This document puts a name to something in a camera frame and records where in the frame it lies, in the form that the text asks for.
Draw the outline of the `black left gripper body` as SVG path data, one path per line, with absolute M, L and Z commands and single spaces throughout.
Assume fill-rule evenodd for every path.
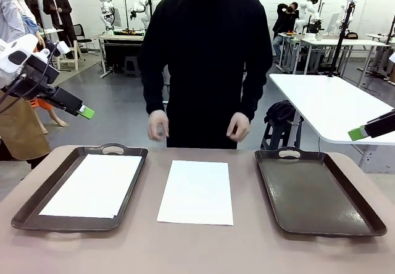
M 45 63 L 39 58 L 29 58 L 21 74 L 26 75 L 18 85 L 18 94 L 22 98 L 30 100 L 37 96 L 52 96 L 57 91 L 52 84 L 60 71 L 50 63 Z

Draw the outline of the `person's left hand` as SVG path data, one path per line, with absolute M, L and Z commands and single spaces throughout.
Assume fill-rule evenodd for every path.
M 227 137 L 232 141 L 241 142 L 249 134 L 249 130 L 249 119 L 244 114 L 236 112 L 230 120 Z

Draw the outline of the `person's right hand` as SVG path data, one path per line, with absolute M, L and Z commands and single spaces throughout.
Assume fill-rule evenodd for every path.
M 148 137 L 151 141 L 163 141 L 169 137 L 168 117 L 163 110 L 149 114 Z

